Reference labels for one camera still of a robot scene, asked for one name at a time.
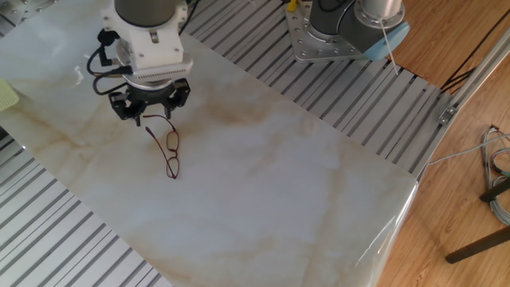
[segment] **robotic arm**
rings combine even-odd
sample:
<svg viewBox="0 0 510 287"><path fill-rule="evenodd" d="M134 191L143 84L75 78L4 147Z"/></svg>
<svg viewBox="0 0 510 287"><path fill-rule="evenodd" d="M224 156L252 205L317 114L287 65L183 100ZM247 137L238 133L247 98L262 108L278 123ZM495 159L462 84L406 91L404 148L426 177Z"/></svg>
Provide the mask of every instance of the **robotic arm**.
<svg viewBox="0 0 510 287"><path fill-rule="evenodd" d="M107 73L95 73L94 89L108 94L113 110L122 119L134 119L140 126L140 115L151 104L161 104L165 115L182 107L190 93L184 77L193 65L184 53L179 39L179 26L187 20L188 7L184 0L112 0L101 11L104 29L98 40L103 66L117 63L120 68ZM116 43L116 61L107 59L105 46ZM97 90L103 77L121 76L125 84L106 92Z"/></svg>
<svg viewBox="0 0 510 287"><path fill-rule="evenodd" d="M410 29L403 22L402 0L300 0L299 5L290 1L286 17L296 59L302 62L361 57L377 61L389 52L383 31L394 49ZM101 47L88 65L96 77L94 90L99 95L108 94L122 120L134 119L140 126L141 114L152 104L161 104L170 119L171 111L182 107L190 93L184 77L193 61L179 39L179 27L188 19L186 1L112 0L101 14ZM107 58L104 49L114 42L115 61ZM120 67L95 73L90 62L96 55L103 66L115 62ZM99 92L97 82L104 77L122 77L125 83Z"/></svg>
<svg viewBox="0 0 510 287"><path fill-rule="evenodd" d="M302 0L285 11L292 47L301 62L383 59L410 27L402 0Z"/></svg>

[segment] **marble surface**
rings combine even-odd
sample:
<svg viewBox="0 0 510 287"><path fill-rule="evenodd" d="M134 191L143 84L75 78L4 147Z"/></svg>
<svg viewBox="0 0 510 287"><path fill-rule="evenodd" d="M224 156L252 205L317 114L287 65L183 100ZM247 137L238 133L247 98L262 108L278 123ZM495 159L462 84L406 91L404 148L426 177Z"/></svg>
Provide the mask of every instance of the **marble surface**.
<svg viewBox="0 0 510 287"><path fill-rule="evenodd" d="M181 171L167 178L85 72L106 4L58 2L0 41L20 94L0 125L177 287L375 285L416 180L187 35ZM166 122L142 125L164 141Z"/></svg>

